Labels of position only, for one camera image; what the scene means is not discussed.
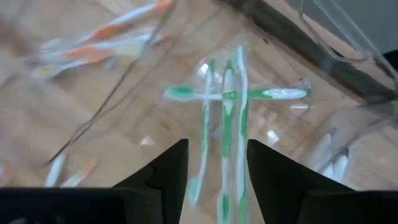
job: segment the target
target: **toothbrush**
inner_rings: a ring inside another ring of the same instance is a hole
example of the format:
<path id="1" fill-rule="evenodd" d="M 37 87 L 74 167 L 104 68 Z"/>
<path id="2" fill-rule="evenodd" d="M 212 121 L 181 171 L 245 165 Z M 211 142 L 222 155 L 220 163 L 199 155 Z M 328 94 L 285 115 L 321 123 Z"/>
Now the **toothbrush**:
<path id="1" fill-rule="evenodd" d="M 339 154 L 336 161 L 333 163 L 333 180 L 341 183 L 344 179 L 344 174 L 348 165 L 348 156 Z"/>
<path id="2" fill-rule="evenodd" d="M 144 45 L 144 39 L 141 39 L 138 42 L 134 42 L 131 40 L 123 40 L 118 42 L 89 45 L 78 49 L 68 50 L 63 53 L 53 52 L 49 54 L 43 54 L 41 56 L 41 59 L 43 61 L 47 62 L 53 61 L 53 63 L 50 65 L 45 65 L 36 68 L 32 72 L 31 77 L 48 79 L 57 76 L 59 73 L 63 72 L 66 69 L 74 68 L 88 63 L 100 62 L 104 59 L 112 57 L 138 58 L 138 56 L 141 53 L 143 45 Z M 65 60 L 69 61 L 70 63 L 67 63 L 65 65 L 56 64 Z"/>
<path id="3" fill-rule="evenodd" d="M 161 13 L 161 12 L 165 11 L 166 9 L 168 9 L 172 4 L 173 4 L 173 1 L 167 0 L 167 1 L 148 4 L 146 6 L 138 8 L 138 9 L 133 9 L 132 11 L 128 12 L 127 14 L 120 16 L 120 17 L 116 18 L 115 20 L 107 23 L 106 25 L 96 29 L 94 32 L 85 35 L 84 37 L 77 40 L 74 44 L 68 44 L 68 45 L 61 46 L 58 44 L 61 44 L 62 41 L 58 39 L 56 42 L 44 45 L 42 47 L 42 51 L 43 50 L 48 51 L 48 50 L 69 49 L 72 47 L 78 47 L 81 45 L 105 40 L 105 39 L 111 37 L 112 35 L 115 35 L 118 32 L 121 32 L 125 26 L 128 26 L 128 25 L 132 24 L 133 22 L 136 22 L 137 20 L 139 20 L 145 16 Z"/>
<path id="4" fill-rule="evenodd" d="M 193 100 L 235 100 L 237 91 L 226 93 L 197 93 L 189 86 L 171 86 L 165 90 L 164 97 L 168 100 L 188 102 Z M 298 100 L 312 95 L 311 90 L 296 88 L 273 88 L 261 90 L 249 90 L 249 98 L 252 100 Z"/>
<path id="5" fill-rule="evenodd" d="M 248 140 L 248 116 L 249 116 L 249 83 L 246 71 L 246 52 L 243 45 L 232 53 L 231 65 L 234 73 L 241 77 L 241 107 L 238 118 L 238 144 L 236 154 L 236 200 L 238 201 L 238 223 L 247 223 L 248 202 L 246 190 L 246 143 Z"/>
<path id="6" fill-rule="evenodd" d="M 332 140 L 335 137 L 337 132 L 336 127 L 330 128 L 324 136 L 319 140 L 318 144 L 314 148 L 314 156 L 310 160 L 310 167 L 315 171 L 324 170 L 321 167 L 319 161 L 324 158 L 325 154 L 328 153 L 328 150 L 331 146 Z"/>
<path id="7" fill-rule="evenodd" d="M 61 176 L 63 165 L 65 164 L 66 159 L 67 159 L 67 155 L 61 154 L 54 161 L 54 163 L 50 169 L 49 175 L 47 176 L 47 179 L 45 180 L 44 187 L 54 187 L 55 184 L 57 184 L 58 179 Z"/>
<path id="8" fill-rule="evenodd" d="M 208 95 L 211 92 L 211 79 L 215 75 L 215 60 L 209 61 L 209 69 L 206 76 L 206 88 L 205 93 Z M 210 143 L 210 100 L 204 99 L 202 105 L 202 133 L 201 133 L 201 164 L 199 174 L 190 181 L 190 202 L 196 204 L 198 202 L 201 188 L 203 185 L 203 179 L 205 178 L 207 157 Z"/>
<path id="9" fill-rule="evenodd" d="M 223 93 L 234 91 L 235 80 L 232 70 L 228 65 L 224 74 Z M 233 143 L 233 119 L 234 119 L 235 101 L 223 99 L 223 137 L 222 137 L 222 153 L 221 153 L 221 191 L 218 195 L 218 223 L 231 223 L 231 196 L 229 186 L 229 167 L 231 160 L 231 148 Z"/>
<path id="10" fill-rule="evenodd" d="M 79 186 L 79 184 L 82 183 L 93 172 L 96 165 L 96 160 L 90 161 L 81 171 L 77 172 L 75 175 L 71 176 L 63 184 L 61 184 L 61 187 Z"/>
<path id="11" fill-rule="evenodd" d="M 86 62 L 82 62 L 80 60 L 66 64 L 66 65 L 61 65 L 61 66 L 56 66 L 56 65 L 46 65 L 42 66 L 39 68 L 36 68 L 35 70 L 32 71 L 30 76 L 32 78 L 38 79 L 38 80 L 46 80 L 52 77 L 57 76 L 59 73 L 69 69 L 69 68 L 75 68 L 80 65 L 84 65 Z"/>
<path id="12" fill-rule="evenodd" d="M 68 50 L 43 53 L 39 55 L 39 60 L 43 63 L 65 63 L 73 60 L 92 63 L 103 60 L 111 55 L 138 57 L 141 53 L 141 48 L 149 38 L 150 33 L 147 33 L 124 40 L 101 42 Z"/>

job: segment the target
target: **toothbrush head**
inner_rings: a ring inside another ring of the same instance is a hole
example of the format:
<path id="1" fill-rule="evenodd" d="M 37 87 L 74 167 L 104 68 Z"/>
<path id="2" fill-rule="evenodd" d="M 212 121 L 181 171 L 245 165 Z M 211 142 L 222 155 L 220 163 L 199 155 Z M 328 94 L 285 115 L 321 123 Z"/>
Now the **toothbrush head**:
<path id="1" fill-rule="evenodd" d="M 307 89 L 306 92 L 307 92 L 306 97 L 312 97 L 313 96 L 313 91 L 311 89 Z"/>
<path id="2" fill-rule="evenodd" d="M 34 69 L 30 76 L 34 79 L 45 80 L 56 76 L 59 72 L 60 69 L 57 66 L 45 65 Z"/>
<path id="3" fill-rule="evenodd" d="M 168 100 L 188 102 L 193 100 L 195 93 L 191 87 L 187 86 L 171 86 L 168 87 L 163 97 Z"/>

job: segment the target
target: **wooden surface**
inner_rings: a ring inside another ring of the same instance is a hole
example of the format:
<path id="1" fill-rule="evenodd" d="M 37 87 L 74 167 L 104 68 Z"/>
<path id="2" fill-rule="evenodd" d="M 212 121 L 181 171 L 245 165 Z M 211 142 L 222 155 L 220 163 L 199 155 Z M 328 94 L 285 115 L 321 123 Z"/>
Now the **wooden surface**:
<path id="1" fill-rule="evenodd" d="M 128 64 L 120 61 L 110 72 L 104 69 L 103 63 L 88 65 L 67 71 L 39 87 L 32 87 L 25 81 L 29 68 L 22 63 L 21 57 L 31 54 L 40 43 L 52 38 L 82 35 L 145 1 L 36 0 L 19 11 L 18 8 L 26 2 L 0 1 L 0 38 L 7 40 L 0 50 L 10 52 L 0 55 L 2 62 L 8 61 L 0 69 L 2 75 L 10 71 L 18 73 L 16 81 L 0 89 L 0 104 L 2 110 L 5 108 L 13 114 L 10 120 L 22 123 L 22 127 L 12 129 L 11 135 L 23 139 L 16 141 L 18 147 L 4 149 L 2 154 L 13 158 L 14 164 L 18 165 L 40 164 L 50 158 L 75 128 L 98 109 Z M 267 2 L 299 23 L 285 2 Z M 156 46 L 144 56 L 105 110 L 132 87 L 135 86 L 135 90 L 70 149 L 65 177 L 81 169 L 88 161 L 97 159 L 99 166 L 83 186 L 110 187 L 135 173 L 181 138 L 190 139 L 190 175 L 195 174 L 200 162 L 201 104 L 166 102 L 162 98 L 163 90 L 171 84 L 193 83 L 198 77 L 192 70 L 203 57 L 241 42 L 249 46 L 250 83 L 292 86 L 298 84 L 300 78 L 307 77 L 314 92 L 313 99 L 308 101 L 252 102 L 250 138 L 297 159 L 300 157 L 298 153 L 306 153 L 302 152 L 306 150 L 302 146 L 306 141 L 319 140 L 321 126 L 338 108 L 358 104 L 320 78 L 322 74 L 318 68 L 270 35 L 266 34 L 268 43 L 264 42 L 242 17 L 210 0 L 178 5 L 163 32 L 179 40 L 172 54 L 164 57 L 169 44 Z M 331 36 L 330 41 L 347 50 L 336 37 Z M 310 110 L 302 109 L 308 105 Z M 381 136 L 373 139 L 378 139 L 374 142 L 384 142 Z M 386 168 L 393 162 L 388 156 L 393 151 L 395 153 L 393 144 L 383 149 L 385 156 L 378 160 L 374 159 L 377 146 L 360 144 L 356 147 L 360 149 L 355 152 L 361 151 L 363 156 L 354 157 L 354 162 L 350 163 L 350 166 L 355 164 L 359 168 L 349 173 L 346 184 L 355 185 L 358 189 L 385 189 L 398 185 L 393 167 Z M 208 170 L 219 170 L 219 161 L 220 152 L 214 148 L 210 153 Z M 48 170 L 48 167 L 19 170 L 12 185 L 43 186 Z M 197 212 L 184 212 L 182 223 L 192 223 L 193 220 L 197 223 L 215 222 L 219 176 L 217 172 L 212 173 L 206 177 L 209 183 L 205 188 L 206 202 Z"/>

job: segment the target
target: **black plastic piece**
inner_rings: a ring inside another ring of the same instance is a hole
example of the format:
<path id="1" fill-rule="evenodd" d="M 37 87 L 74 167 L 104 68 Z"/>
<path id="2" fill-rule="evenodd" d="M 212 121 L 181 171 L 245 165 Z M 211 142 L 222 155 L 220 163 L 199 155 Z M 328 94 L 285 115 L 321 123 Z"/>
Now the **black plastic piece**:
<path id="1" fill-rule="evenodd" d="M 188 139 L 181 139 L 114 188 L 161 191 L 164 223 L 171 224 L 179 223 L 187 180 Z"/>
<path id="2" fill-rule="evenodd" d="M 397 223 L 398 192 L 354 190 L 248 142 L 248 167 L 266 224 Z"/>
<path id="3" fill-rule="evenodd" d="M 0 223 L 178 224 L 187 175 L 182 139 L 113 189 L 0 189 Z"/>
<path id="4" fill-rule="evenodd" d="M 390 65 L 398 70 L 398 50 L 393 50 L 383 54 L 383 57 L 390 63 Z"/>

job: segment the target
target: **green toothbrush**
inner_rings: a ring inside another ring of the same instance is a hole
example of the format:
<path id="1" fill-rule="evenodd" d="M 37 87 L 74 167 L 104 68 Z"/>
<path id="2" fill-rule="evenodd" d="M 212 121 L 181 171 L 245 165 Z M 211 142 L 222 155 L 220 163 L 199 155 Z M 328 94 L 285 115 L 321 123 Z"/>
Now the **green toothbrush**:
<path id="1" fill-rule="evenodd" d="M 214 94 L 197 93 L 189 86 L 171 86 L 166 89 L 164 98 L 181 102 L 193 100 L 235 100 L 237 94 L 240 93 L 238 91 Z M 312 96 L 312 91 L 298 88 L 271 88 L 249 90 L 248 95 L 251 100 L 297 100 Z"/>
<path id="2" fill-rule="evenodd" d="M 236 77 L 241 77 L 241 100 L 239 109 L 238 123 L 238 144 L 236 153 L 236 200 L 238 202 L 237 223 L 246 224 L 248 222 L 248 201 L 246 190 L 246 144 L 247 144 L 247 125 L 249 116 L 249 83 L 246 71 L 246 51 L 243 45 L 237 47 L 232 53 L 231 65 Z"/>
<path id="3" fill-rule="evenodd" d="M 231 92 L 235 88 L 235 81 L 232 70 L 227 66 L 224 75 L 223 92 Z M 221 190 L 218 195 L 218 223 L 230 224 L 231 220 L 231 196 L 229 186 L 231 148 L 233 143 L 233 119 L 234 119 L 235 101 L 223 99 L 222 120 L 223 137 L 221 142 Z"/>
<path id="4" fill-rule="evenodd" d="M 215 75 L 215 60 L 209 61 L 209 69 L 206 76 L 205 94 L 209 95 L 211 92 L 211 79 Z M 204 99 L 202 105 L 202 122 L 201 122 L 201 163 L 199 174 L 190 180 L 189 183 L 189 201 L 191 204 L 196 204 L 199 200 L 203 179 L 205 178 L 207 157 L 210 143 L 210 100 Z"/>

